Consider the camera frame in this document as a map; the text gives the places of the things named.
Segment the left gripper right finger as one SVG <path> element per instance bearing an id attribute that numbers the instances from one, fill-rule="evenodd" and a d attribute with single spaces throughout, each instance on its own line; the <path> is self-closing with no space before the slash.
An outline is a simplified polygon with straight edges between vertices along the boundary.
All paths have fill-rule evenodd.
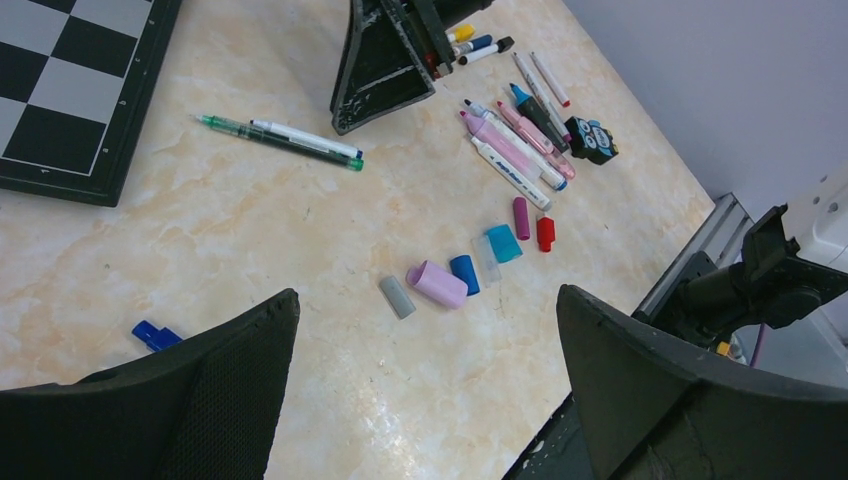
<path id="1" fill-rule="evenodd" d="M 845 390 L 757 370 L 573 285 L 557 322 L 598 479 L 843 479 Z"/>

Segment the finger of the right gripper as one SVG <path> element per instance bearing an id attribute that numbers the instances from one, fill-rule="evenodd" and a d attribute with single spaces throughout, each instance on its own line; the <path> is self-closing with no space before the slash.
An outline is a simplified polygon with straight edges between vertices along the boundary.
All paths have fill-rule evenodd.
<path id="1" fill-rule="evenodd" d="M 435 93 L 431 1 L 349 2 L 345 44 L 330 103 L 339 135 Z"/>

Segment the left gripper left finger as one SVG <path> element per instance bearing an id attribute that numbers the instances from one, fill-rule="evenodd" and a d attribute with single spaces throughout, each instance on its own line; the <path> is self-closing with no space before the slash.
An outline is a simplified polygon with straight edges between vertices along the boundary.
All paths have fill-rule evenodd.
<path id="1" fill-rule="evenodd" d="M 299 323 L 286 289 L 160 352 L 1 394 L 5 479 L 260 479 Z"/>

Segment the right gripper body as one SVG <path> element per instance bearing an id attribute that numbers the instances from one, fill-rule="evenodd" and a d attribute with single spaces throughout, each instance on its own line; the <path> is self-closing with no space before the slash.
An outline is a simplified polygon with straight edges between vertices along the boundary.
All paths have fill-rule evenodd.
<path id="1" fill-rule="evenodd" d="M 473 14 L 489 8 L 492 0 L 401 1 L 415 38 L 416 55 L 427 67 L 431 79 L 440 79 L 453 72 L 454 56 L 447 33 Z"/>

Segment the black highlighter blue cap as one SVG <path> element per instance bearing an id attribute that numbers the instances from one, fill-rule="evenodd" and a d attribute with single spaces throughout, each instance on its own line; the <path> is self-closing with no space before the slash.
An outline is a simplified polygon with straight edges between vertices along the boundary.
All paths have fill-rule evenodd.
<path id="1" fill-rule="evenodd" d="M 515 97 L 517 110 L 529 119 L 560 152 L 565 153 L 569 145 L 564 136 L 559 133 L 550 116 L 540 106 L 538 101 L 528 93 L 524 92 L 518 85 L 510 83 L 510 90 Z"/>

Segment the green pen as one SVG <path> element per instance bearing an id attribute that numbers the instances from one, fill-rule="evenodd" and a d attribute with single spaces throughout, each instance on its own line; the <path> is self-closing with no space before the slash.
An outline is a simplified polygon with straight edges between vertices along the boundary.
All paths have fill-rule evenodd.
<path id="1" fill-rule="evenodd" d="M 272 133 L 251 124 L 209 115 L 194 115 L 194 118 L 214 131 L 226 133 L 258 144 L 297 153 L 352 171 L 359 172 L 364 168 L 364 161 L 362 159 L 348 157 L 323 147 L 309 146 L 303 141 L 292 140 L 284 135 Z"/>

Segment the pink highlighter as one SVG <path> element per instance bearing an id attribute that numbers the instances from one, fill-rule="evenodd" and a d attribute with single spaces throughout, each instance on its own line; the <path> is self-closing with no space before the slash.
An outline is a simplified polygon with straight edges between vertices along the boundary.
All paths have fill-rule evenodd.
<path id="1" fill-rule="evenodd" d="M 567 180 L 573 180 L 576 177 L 576 170 L 573 165 L 560 155 L 550 139 L 531 120 L 502 101 L 497 101 L 497 107 L 517 135 L 528 143 L 551 167 L 555 168 Z"/>

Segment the grey white marker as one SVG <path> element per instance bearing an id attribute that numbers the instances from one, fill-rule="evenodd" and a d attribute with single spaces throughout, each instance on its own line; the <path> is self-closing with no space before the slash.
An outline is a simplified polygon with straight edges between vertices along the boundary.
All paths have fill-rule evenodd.
<path id="1" fill-rule="evenodd" d="M 550 210 L 552 202 L 549 197 L 531 183 L 516 167 L 508 162 L 491 145 L 474 136 L 470 136 L 469 140 L 476 148 L 478 154 L 536 209 L 542 212 L 548 212 Z"/>

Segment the thick blue whiteboard marker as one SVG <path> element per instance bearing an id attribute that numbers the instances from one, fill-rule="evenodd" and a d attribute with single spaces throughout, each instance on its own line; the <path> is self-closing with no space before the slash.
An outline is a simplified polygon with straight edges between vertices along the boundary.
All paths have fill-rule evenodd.
<path id="1" fill-rule="evenodd" d="M 533 146 L 524 141 L 517 133 L 506 125 L 493 111 L 469 99 L 463 100 L 469 110 L 483 120 L 488 121 L 497 131 L 509 140 L 528 160 L 532 161 L 539 170 L 540 178 L 553 190 L 562 191 L 567 187 L 566 178 Z"/>

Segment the light blue highlighter cap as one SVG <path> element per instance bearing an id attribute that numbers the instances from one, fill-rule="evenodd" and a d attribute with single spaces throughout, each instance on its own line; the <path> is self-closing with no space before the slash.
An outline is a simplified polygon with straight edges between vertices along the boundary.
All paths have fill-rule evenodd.
<path id="1" fill-rule="evenodd" d="M 495 259 L 499 264 L 505 264 L 523 255 L 523 251 L 507 224 L 501 224 L 485 232 Z"/>

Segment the clear pen cap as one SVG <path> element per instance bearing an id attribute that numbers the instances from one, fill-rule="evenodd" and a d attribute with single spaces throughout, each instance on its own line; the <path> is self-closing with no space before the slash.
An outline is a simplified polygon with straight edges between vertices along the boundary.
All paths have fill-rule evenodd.
<path id="1" fill-rule="evenodd" d="M 502 275 L 489 238 L 486 235 L 481 235 L 473 239 L 472 247 L 480 268 L 480 279 L 484 286 L 489 288 L 499 283 L 502 280 Z"/>

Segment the grey marker cap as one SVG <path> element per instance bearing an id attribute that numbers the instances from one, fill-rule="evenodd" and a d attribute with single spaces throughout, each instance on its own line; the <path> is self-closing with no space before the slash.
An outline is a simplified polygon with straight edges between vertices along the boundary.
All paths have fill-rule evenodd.
<path id="1" fill-rule="evenodd" d="M 416 311 L 414 303 L 395 276 L 383 278 L 378 286 L 399 320 L 409 317 Z"/>

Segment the purple highlighter cap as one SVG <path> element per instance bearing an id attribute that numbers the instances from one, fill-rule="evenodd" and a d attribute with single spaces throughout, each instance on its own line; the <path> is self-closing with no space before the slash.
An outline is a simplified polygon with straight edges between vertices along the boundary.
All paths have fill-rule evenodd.
<path id="1" fill-rule="evenodd" d="M 406 282 L 432 301 L 456 310 L 466 303 L 468 285 L 438 264 L 424 261 L 406 273 Z"/>

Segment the purple highlighter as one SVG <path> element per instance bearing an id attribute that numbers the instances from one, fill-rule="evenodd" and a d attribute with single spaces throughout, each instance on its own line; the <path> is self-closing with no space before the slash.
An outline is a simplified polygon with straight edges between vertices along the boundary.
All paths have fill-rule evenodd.
<path id="1" fill-rule="evenodd" d="M 491 122 L 465 110 L 461 110 L 459 115 L 463 119 L 469 134 L 474 139 L 491 146 L 530 181 L 539 179 L 541 170 L 536 163 L 524 154 L 510 139 L 504 136 Z"/>

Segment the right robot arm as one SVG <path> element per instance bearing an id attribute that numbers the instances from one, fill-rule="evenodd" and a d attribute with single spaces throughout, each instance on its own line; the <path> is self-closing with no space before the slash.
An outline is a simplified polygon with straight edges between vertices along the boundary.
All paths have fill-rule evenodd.
<path id="1" fill-rule="evenodd" d="M 333 97 L 332 126 L 345 135 L 431 96 L 436 80 L 490 54 L 461 23 L 483 1 L 354 1 Z M 687 251 L 635 318 L 700 347 L 748 325 L 791 325 L 847 290 L 847 177 L 820 180 L 805 198 L 771 208 L 748 229 L 740 259 L 716 264 L 701 243 Z"/>

